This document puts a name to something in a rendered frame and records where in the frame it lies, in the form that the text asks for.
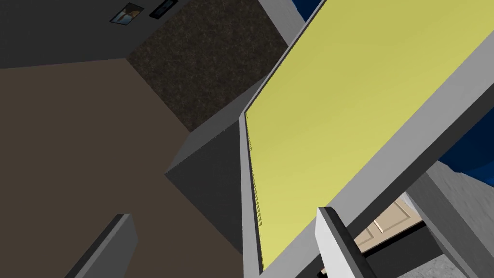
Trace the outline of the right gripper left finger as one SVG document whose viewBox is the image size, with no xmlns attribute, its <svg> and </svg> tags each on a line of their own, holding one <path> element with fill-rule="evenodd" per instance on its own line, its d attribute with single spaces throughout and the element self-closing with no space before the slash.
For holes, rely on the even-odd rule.
<svg viewBox="0 0 494 278">
<path fill-rule="evenodd" d="M 124 278 L 138 236 L 131 214 L 117 214 L 64 278 Z"/>
</svg>

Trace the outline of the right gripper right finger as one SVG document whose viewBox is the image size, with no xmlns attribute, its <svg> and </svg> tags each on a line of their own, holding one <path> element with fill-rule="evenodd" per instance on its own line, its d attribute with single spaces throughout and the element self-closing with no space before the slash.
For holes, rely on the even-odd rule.
<svg viewBox="0 0 494 278">
<path fill-rule="evenodd" d="M 332 207 L 319 207 L 315 237 L 328 278 L 377 278 Z"/>
</svg>

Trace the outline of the beige panelled door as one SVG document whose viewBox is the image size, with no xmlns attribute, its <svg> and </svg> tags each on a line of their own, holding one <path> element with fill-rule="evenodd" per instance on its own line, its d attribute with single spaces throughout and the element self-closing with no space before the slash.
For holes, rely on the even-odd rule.
<svg viewBox="0 0 494 278">
<path fill-rule="evenodd" d="M 355 238 L 355 243 L 359 250 L 365 253 L 416 225 L 421 220 L 421 217 L 412 208 L 398 198 Z"/>
</svg>

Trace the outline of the yellow door leaf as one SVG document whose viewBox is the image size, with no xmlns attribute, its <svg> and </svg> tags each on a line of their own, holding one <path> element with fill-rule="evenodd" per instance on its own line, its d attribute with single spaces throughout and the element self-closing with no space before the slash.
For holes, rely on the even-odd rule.
<svg viewBox="0 0 494 278">
<path fill-rule="evenodd" d="M 265 274 L 317 253 L 333 207 L 361 233 L 494 84 L 494 0 L 325 0 L 246 111 Z"/>
</svg>

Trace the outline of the dark framed picture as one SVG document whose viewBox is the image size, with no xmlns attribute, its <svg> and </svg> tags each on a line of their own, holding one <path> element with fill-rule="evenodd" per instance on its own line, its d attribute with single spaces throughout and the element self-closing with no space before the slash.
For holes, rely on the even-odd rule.
<svg viewBox="0 0 494 278">
<path fill-rule="evenodd" d="M 160 19 L 164 14 L 166 14 L 169 9 L 171 9 L 178 0 L 164 0 L 158 7 L 156 7 L 150 14 L 149 17 L 153 19 Z"/>
</svg>

